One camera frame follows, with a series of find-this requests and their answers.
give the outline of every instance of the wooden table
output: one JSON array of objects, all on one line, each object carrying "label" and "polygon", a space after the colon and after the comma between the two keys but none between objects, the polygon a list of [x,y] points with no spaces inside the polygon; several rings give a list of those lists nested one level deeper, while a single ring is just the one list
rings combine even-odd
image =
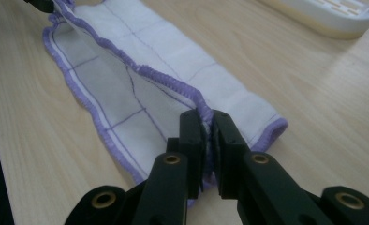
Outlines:
[{"label": "wooden table", "polygon": [[[251,0],[145,2],[288,119],[269,152],[304,189],[369,196],[369,30],[322,37]],[[0,157],[17,224],[63,224],[90,189],[134,185],[44,49],[49,24],[23,1],[0,1]],[[235,203],[209,190],[187,224],[240,224]]]}]

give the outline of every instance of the cloth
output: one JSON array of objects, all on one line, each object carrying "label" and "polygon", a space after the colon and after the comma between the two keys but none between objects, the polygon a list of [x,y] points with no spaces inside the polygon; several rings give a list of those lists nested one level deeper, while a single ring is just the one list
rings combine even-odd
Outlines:
[{"label": "cloth", "polygon": [[137,183],[165,152],[167,138],[178,137],[184,111],[197,109],[207,134],[211,109],[229,113],[254,151],[267,150],[287,127],[268,102],[141,1],[54,3],[45,46]]}]

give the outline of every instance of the table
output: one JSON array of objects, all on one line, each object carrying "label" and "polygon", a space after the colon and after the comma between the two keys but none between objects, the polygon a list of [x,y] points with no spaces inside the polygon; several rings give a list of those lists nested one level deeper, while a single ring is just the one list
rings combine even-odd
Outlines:
[{"label": "table", "polygon": [[[369,196],[369,30],[323,37],[251,0],[144,2],[287,118],[269,153],[302,188]],[[0,1],[0,158],[17,224],[63,224],[90,189],[134,185],[44,49],[49,24],[23,1]],[[241,224],[235,204],[208,190],[187,224]]]}]

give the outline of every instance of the cleaning cloth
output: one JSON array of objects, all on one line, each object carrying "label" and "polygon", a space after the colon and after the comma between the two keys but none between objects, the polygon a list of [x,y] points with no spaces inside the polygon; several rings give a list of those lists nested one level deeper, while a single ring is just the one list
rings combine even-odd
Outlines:
[{"label": "cleaning cloth", "polygon": [[148,177],[167,138],[179,136],[185,111],[197,109],[207,134],[212,109],[229,113],[254,151],[266,151],[287,127],[268,102],[141,1],[54,4],[45,46],[136,183]]}]

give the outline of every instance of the white towel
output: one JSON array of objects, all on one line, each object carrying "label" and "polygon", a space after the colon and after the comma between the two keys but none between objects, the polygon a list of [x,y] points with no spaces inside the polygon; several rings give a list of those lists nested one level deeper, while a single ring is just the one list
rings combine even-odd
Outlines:
[{"label": "white towel", "polygon": [[197,108],[207,132],[211,109],[229,113],[254,151],[267,150],[287,127],[268,102],[141,1],[54,3],[45,45],[136,183],[148,177],[167,138],[178,137],[184,111]]}]

